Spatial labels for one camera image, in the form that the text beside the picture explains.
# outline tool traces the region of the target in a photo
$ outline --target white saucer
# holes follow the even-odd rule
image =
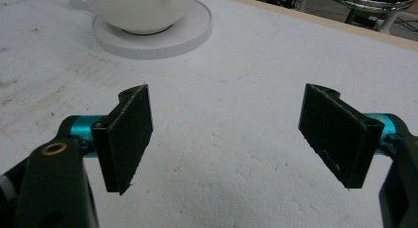
[[[184,17],[158,34],[129,34],[99,17],[94,19],[93,30],[99,45],[114,55],[132,59],[161,59],[189,52],[209,39],[212,15],[204,4],[193,0]]]

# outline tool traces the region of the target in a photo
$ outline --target white table surface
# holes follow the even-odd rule
[[[107,193],[98,160],[85,159],[102,227],[382,227],[390,160],[375,156],[364,187],[347,190],[298,130],[299,115],[314,83],[418,134],[416,43],[255,1],[199,1],[212,36],[141,61],[102,50],[93,15],[68,0],[0,0],[0,173],[66,116],[107,114],[120,91],[147,83],[155,130],[135,184]]]

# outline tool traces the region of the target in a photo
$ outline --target white bowl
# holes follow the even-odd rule
[[[178,21],[192,0],[87,0],[107,23],[137,35],[161,32]]]

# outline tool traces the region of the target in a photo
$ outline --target textured rubber pad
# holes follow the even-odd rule
[[[299,130],[344,187],[358,189],[379,146],[383,124],[339,97],[332,89],[307,84]]]
[[[126,192],[151,139],[148,86],[119,94],[119,104],[92,126],[107,191]]]

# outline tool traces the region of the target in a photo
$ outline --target metal stool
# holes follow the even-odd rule
[[[384,22],[377,27],[379,32],[388,33],[399,11],[412,5],[414,0],[334,0],[351,8],[345,23],[351,24],[359,12],[386,14]]]

